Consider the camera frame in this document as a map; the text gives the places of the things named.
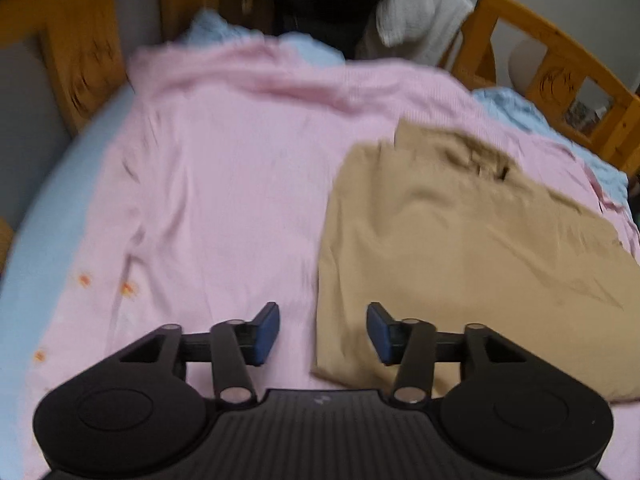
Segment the pink floral bed cover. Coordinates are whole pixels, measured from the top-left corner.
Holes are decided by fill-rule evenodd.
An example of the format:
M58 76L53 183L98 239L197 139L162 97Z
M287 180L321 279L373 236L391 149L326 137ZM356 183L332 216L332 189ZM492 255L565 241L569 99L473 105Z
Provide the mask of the pink floral bed cover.
M25 380L29 479L594 479L639 233L448 74L140 52Z

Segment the white grey garment on rail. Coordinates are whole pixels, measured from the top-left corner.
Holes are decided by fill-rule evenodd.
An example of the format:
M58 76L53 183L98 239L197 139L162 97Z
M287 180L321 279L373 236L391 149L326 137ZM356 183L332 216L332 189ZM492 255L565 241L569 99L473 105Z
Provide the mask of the white grey garment on rail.
M436 66L473 9L471 0L380 0L355 58L404 58Z

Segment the wooden bed frame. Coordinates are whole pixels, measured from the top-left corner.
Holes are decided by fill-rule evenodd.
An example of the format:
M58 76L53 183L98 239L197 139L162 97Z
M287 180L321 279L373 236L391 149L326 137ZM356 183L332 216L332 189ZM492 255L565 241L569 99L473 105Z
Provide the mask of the wooden bed frame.
M163 34L183 32L202 3L218 0L160 0ZM462 24L462 44L451 75L465 88L495 85L488 61L489 39L505 21L547 48L525 97L562 136L625 174L639 169L639 99L604 65L557 27L515 0L477 0ZM115 0L1 0L1 43L40 37L58 110L72 133L96 114L126 79L119 45ZM612 100L590 133L565 119L579 87L591 79Z

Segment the tan zip jacket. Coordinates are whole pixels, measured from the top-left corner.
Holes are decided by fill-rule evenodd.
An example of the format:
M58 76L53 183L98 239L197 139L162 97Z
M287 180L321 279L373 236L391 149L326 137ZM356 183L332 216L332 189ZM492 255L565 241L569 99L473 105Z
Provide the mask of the tan zip jacket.
M346 155L319 252L319 376L392 384L367 334L372 302L443 332L484 324L605 399L638 398L634 254L600 214L467 134L401 122Z

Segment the light blue bed sheet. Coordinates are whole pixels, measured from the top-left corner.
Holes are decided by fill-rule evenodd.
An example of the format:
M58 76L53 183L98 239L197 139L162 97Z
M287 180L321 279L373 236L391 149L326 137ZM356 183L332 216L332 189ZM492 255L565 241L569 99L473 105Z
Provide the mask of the light blue bed sheet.
M167 323L204 332L281 312L258 390L330 388L314 371L320 238L350 149L402 120L459 130L527 177L639 233L585 159L498 120L457 79L404 60L346 62L202 11L139 50L130 81L50 177L1 283L1 474L48 470L32 433L62 382Z

